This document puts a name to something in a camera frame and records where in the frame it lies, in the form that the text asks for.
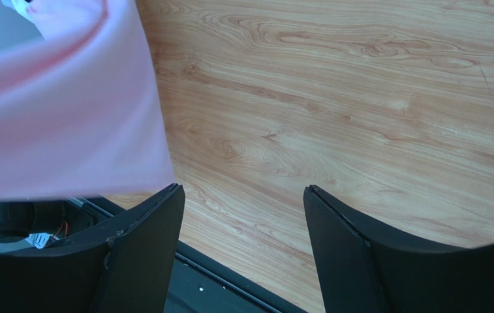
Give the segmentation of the pink t shirt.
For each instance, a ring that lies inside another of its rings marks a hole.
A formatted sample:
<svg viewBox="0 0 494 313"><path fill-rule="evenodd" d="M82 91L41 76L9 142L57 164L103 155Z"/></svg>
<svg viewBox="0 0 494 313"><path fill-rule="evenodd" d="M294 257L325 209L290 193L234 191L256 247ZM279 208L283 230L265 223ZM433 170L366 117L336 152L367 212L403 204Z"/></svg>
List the pink t shirt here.
<svg viewBox="0 0 494 313"><path fill-rule="evenodd" d="M134 1L16 1L41 38L0 52L0 201L160 190L176 178Z"/></svg>

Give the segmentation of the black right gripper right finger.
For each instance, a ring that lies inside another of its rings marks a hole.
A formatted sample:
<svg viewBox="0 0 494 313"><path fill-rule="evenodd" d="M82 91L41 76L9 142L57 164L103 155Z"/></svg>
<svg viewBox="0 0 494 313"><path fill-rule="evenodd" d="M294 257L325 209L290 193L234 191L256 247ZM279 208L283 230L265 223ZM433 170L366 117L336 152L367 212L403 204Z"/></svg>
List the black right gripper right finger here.
<svg viewBox="0 0 494 313"><path fill-rule="evenodd" d="M327 312L494 312L494 243L424 239L316 185L303 205Z"/></svg>

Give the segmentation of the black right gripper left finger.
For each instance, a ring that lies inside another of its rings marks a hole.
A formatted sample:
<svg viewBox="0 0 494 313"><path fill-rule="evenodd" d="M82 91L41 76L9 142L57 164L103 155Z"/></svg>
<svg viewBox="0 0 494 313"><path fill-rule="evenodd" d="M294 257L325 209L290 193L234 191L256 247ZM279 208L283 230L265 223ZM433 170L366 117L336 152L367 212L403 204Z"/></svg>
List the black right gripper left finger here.
<svg viewBox="0 0 494 313"><path fill-rule="evenodd" d="M179 184L91 222L70 222L67 201L0 203L0 243L62 234L0 253L0 312L163 312L184 206Z"/></svg>

